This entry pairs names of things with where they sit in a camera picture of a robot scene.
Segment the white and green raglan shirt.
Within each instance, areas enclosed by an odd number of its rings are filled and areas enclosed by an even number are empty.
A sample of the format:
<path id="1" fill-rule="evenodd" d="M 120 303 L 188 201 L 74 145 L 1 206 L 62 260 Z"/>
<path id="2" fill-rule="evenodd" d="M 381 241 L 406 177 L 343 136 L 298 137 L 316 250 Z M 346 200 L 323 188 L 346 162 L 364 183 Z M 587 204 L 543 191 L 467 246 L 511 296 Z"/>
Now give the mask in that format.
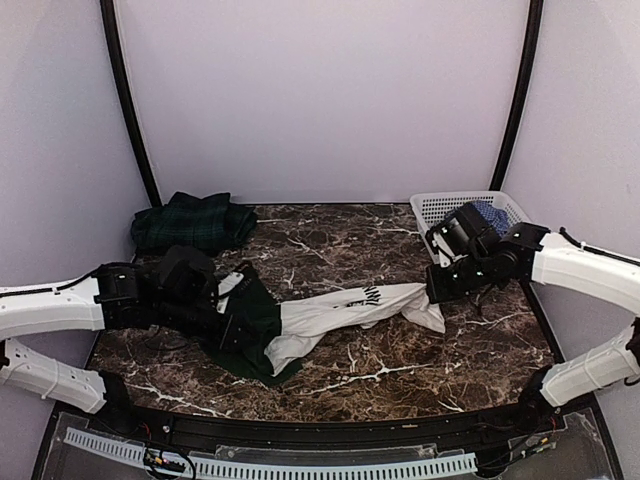
<path id="1" fill-rule="evenodd" d="M 445 331 L 441 310 L 430 302 L 421 283 L 366 286 L 278 302 L 252 264 L 244 262 L 221 279 L 219 294 L 218 312 L 227 317 L 239 314 L 252 333 L 248 343 L 234 352 L 207 340 L 199 342 L 200 349 L 234 376 L 266 386 L 295 375 L 302 368 L 301 359 L 334 330 L 369 329 L 400 314 L 426 329 Z"/>

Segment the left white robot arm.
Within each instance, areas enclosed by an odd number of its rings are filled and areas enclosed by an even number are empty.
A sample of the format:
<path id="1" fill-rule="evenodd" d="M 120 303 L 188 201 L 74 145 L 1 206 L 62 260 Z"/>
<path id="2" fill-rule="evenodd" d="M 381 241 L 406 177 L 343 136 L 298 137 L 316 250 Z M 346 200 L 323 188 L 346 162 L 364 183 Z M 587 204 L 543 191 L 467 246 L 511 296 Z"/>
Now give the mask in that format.
<path id="1" fill-rule="evenodd" d="M 82 370 L 33 351 L 20 337 L 67 330 L 110 331 L 164 327 L 206 340 L 222 351 L 251 336 L 246 321 L 223 309 L 245 276 L 224 277 L 197 267 L 146 274 L 124 263 L 103 265 L 66 284 L 1 292 L 1 382 L 53 399 L 103 421 L 120 436 L 141 427 L 120 376 Z"/>

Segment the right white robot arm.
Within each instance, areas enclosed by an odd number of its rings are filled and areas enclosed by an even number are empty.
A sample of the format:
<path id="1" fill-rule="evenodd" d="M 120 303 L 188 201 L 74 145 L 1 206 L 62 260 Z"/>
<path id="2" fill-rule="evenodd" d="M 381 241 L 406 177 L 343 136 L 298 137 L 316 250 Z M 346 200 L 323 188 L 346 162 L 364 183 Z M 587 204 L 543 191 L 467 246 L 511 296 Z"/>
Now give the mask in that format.
<path id="1" fill-rule="evenodd" d="M 577 291 L 639 313 L 638 260 L 573 239 L 564 229 L 521 222 L 501 238 L 476 236 L 461 254 L 430 266 L 426 293 L 434 304 L 459 300 L 512 280 Z M 618 381 L 639 379 L 639 324 L 572 360 L 537 370 L 510 413 L 521 434 L 534 432 L 572 400 Z"/>

